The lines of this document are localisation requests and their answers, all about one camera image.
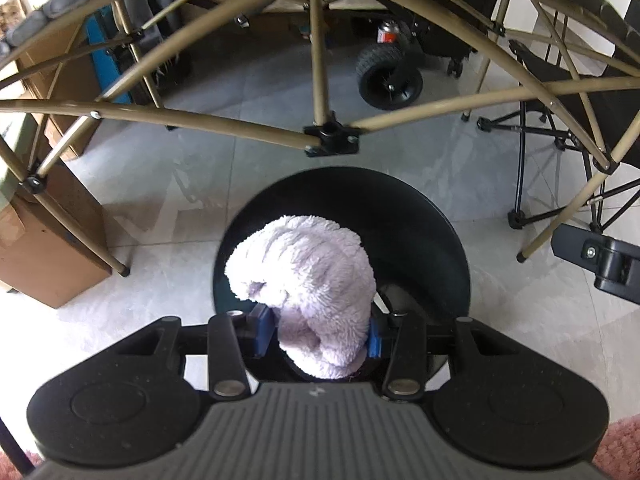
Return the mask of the tan folding camping table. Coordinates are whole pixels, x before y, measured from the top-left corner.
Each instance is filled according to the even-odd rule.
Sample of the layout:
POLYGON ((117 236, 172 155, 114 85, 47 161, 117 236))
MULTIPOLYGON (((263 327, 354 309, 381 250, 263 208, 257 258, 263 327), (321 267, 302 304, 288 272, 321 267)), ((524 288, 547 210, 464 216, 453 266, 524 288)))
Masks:
POLYGON ((30 195, 78 242, 102 260, 109 268, 121 276, 129 274, 128 266, 118 261, 106 247, 89 236, 80 223, 50 195, 46 180, 51 168, 60 159, 75 139, 82 136, 92 122, 104 119, 126 120, 127 122, 144 122, 166 127, 187 128, 198 131, 226 134, 236 138, 250 139, 274 145, 297 148, 307 154, 319 153, 322 156, 341 155, 352 152, 356 148, 360 136, 385 128, 417 122, 421 119, 437 117, 453 112, 465 112, 476 108, 493 106, 519 100, 536 99, 548 110, 558 116, 579 142, 597 159, 599 169, 584 189, 580 191, 568 206, 552 221, 550 226, 538 235, 527 247, 518 253, 518 261, 525 261, 543 245, 558 228, 570 218, 578 208, 587 203, 589 196, 610 176, 617 165, 627 155, 639 136, 639 123, 634 120, 615 145, 608 152, 600 134, 588 133, 577 119, 562 104, 562 96, 578 94, 586 98, 592 92, 636 90, 639 87, 639 72, 631 65, 617 61, 615 58, 604 58, 605 64, 616 67, 621 74, 618 77, 582 78, 573 76, 566 81, 542 82, 515 58, 508 55, 495 41, 490 40, 478 29, 463 21, 454 12, 440 6, 434 0, 388 0, 401 8, 418 14, 421 18, 443 28, 458 39, 464 41, 480 52, 490 62, 499 65, 510 74, 518 86, 510 90, 483 92, 458 96, 449 100, 440 100, 431 104, 407 107, 398 112, 360 120, 350 126, 336 122, 329 109, 328 74, 326 73, 326 47, 322 25, 322 0, 309 0, 310 39, 311 39, 311 71, 312 97, 314 98, 314 126, 306 133, 241 122, 206 114, 196 114, 186 110, 172 108, 156 108, 152 106, 119 105, 118 96, 129 91, 140 80, 148 76, 160 64, 173 55, 183 51, 195 41, 202 39, 214 30, 229 23, 232 18, 247 14, 265 6, 270 0, 227 0, 193 23, 186 25, 171 35, 165 42, 134 63, 125 73, 108 87, 100 96, 91 102, 55 101, 55 100, 4 100, 1 103, 5 113, 36 113, 43 115, 72 116, 75 121, 70 131, 55 144, 54 148, 43 159, 36 172, 29 172, 8 144, 1 147, 1 158, 17 178, 18 183, 26 188, 30 195))

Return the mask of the black wagon wheel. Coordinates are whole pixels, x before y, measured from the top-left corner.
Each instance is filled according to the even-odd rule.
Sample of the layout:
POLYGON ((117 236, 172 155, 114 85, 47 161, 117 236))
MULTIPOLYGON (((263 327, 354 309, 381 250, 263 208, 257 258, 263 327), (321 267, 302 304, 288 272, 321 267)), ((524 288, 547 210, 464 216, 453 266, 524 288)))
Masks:
POLYGON ((410 106, 423 90, 420 70, 396 44, 372 44, 356 63, 358 90, 363 101, 378 110, 410 106))

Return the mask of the black folding chair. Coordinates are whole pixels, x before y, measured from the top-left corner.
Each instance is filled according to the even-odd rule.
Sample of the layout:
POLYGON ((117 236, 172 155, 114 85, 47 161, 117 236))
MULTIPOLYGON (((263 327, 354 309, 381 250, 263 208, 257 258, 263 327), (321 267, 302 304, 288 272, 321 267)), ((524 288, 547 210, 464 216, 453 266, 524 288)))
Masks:
MULTIPOLYGON (((542 82, 577 80, 582 78, 578 73, 575 63, 570 57, 570 49, 560 47, 558 58, 554 64, 546 58, 540 58, 523 44, 514 38, 509 40, 509 48, 515 54, 518 62, 523 64, 536 78, 542 82)), ((622 137, 624 131, 630 125, 631 119, 636 116, 639 105, 639 91, 637 89, 629 91, 605 91, 591 94, 572 94, 571 96, 561 96, 560 101, 563 106, 574 116, 576 122, 588 133, 597 131, 602 138, 600 144, 609 152, 622 137)), ((553 113, 539 101, 528 100, 520 103, 520 108, 513 113, 489 119, 481 117, 477 119, 477 128, 485 132, 492 130, 515 131, 520 135, 520 146, 518 147, 518 176, 516 177, 516 192, 514 198, 514 208, 508 213, 508 223, 511 229, 520 230, 529 224, 547 220, 556 216, 561 211, 559 208, 552 209, 545 214, 536 216, 526 216, 521 211, 524 177, 525 177, 525 152, 526 139, 530 134, 538 136, 551 136, 557 150, 575 151, 582 155, 587 178, 592 177, 592 168, 596 166, 596 161, 584 147, 576 134, 567 128, 560 130, 556 128, 553 113)), ((611 197, 626 193, 630 190, 637 192, 639 181, 632 180, 617 188, 608 190, 605 186, 600 187, 597 192, 588 200, 587 206, 591 210, 591 223, 589 229, 593 232, 603 233, 610 228, 626 211, 639 201, 639 195, 631 195, 615 214, 602 219, 603 203, 611 197)))

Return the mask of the purple fluffy cloth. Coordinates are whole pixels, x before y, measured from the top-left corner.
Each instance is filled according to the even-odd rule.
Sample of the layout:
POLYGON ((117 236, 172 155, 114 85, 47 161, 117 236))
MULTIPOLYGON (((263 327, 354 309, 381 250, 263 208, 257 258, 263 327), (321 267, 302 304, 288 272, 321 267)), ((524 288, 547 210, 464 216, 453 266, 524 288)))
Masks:
POLYGON ((282 216, 233 249, 239 300, 276 312, 280 349, 304 374, 337 380, 367 359, 374 272, 360 236, 317 216, 282 216))

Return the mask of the black round trash bin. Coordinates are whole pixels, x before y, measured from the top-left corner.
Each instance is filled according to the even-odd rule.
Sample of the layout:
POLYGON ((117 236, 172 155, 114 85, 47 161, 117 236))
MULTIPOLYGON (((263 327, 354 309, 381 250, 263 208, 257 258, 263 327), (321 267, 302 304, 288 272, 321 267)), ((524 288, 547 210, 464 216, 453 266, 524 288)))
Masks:
POLYGON ((426 374, 433 376, 447 359, 446 331, 468 314, 471 297, 468 260, 442 212, 407 183, 370 169, 326 167, 286 177, 252 198, 224 233, 213 275, 217 313, 253 309, 253 301, 233 295, 224 265, 245 237, 285 214, 314 214, 360 236, 385 303, 425 322, 426 374))

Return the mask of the cardboard box with green liner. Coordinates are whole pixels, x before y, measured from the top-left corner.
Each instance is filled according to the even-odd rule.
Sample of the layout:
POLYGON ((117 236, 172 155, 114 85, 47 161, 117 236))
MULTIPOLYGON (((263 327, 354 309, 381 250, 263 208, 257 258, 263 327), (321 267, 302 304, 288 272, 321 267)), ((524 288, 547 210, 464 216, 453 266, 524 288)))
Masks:
MULTIPOLYGON (((47 191, 101 244, 103 208, 85 185, 58 162, 47 191)), ((1 165, 1 281, 51 308, 59 308, 99 284, 112 270, 82 246, 1 165)))

